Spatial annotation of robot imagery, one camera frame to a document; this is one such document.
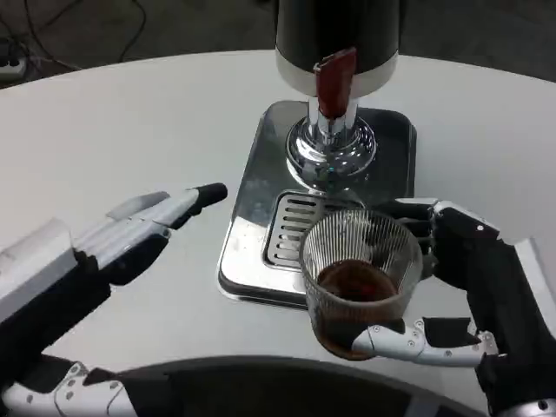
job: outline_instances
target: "white table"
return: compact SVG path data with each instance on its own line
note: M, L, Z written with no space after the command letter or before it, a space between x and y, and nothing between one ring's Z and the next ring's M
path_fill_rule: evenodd
M233 301L216 285L258 119L282 99L303 97L280 79L272 51L113 65L0 91L0 247L52 216L78 235L149 191L209 182L230 191L49 353L116 371L223 354L341 362L317 343L305 312ZM537 235L548 270L556 270L549 256L556 245L546 239L556 228L554 84L402 56L392 81L361 101L398 110L417 127L416 195L467 206L512 238ZM431 279L407 311L418 315L469 312L462 292ZM486 409L471 370L343 363Z

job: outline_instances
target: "red lever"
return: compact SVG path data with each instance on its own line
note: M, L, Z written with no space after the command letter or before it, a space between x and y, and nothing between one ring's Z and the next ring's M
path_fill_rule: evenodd
M335 119L346 113L356 64L357 50L348 48L327 56L314 66L316 95L325 117Z

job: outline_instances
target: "floor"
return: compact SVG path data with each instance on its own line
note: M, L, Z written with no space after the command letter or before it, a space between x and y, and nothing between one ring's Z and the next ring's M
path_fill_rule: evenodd
M274 47L269 2L139 1L148 22L127 60ZM29 0L33 20L40 25L70 2ZM402 53L556 81L556 1L408 0L408 5ZM26 31L23 0L2 0L0 13L14 31ZM131 0L83 0L39 35L58 59L88 68L116 62L140 22ZM0 25L0 36L5 33ZM46 76L61 71L43 63Z

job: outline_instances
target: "robotic hand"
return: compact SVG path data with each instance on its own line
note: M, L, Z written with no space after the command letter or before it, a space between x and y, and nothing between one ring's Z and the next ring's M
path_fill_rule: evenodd
M74 242L58 220L0 252L0 383L10 415L180 415L169 377L132 379L42 351L156 260L192 216L226 198L223 184L121 204Z
M433 255L434 275L467 291L470 319L373 326L354 342L381 356L475 367L491 414L556 415L556 302L534 241L508 245L499 230L451 203L400 199L377 207L406 224Z

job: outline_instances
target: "coffee machine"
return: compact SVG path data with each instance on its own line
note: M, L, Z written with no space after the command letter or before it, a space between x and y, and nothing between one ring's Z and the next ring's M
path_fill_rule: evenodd
M394 73L404 13L404 0L275 0L276 65L308 101L261 117L219 262L227 295L305 307L303 234L332 211L414 195L414 126L357 105Z

